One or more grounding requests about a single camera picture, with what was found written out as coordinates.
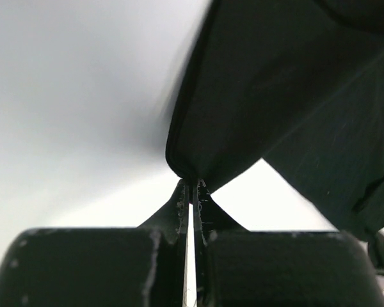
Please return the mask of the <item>black t-shirt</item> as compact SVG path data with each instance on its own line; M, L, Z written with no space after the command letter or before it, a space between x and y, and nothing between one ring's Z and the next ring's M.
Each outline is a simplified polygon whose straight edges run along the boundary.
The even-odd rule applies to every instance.
M384 272L384 1L211 1L166 160L214 192L264 159Z

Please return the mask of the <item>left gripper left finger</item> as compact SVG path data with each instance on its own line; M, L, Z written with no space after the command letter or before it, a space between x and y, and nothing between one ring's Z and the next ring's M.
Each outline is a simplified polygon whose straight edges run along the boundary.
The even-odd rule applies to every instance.
M32 228L0 265L0 306L182 306L189 187L136 228Z

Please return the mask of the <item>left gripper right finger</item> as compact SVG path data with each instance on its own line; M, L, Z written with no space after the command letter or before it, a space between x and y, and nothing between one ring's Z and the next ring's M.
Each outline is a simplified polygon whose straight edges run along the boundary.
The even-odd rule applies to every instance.
M193 187L199 306L384 306L374 267L346 232L251 232Z

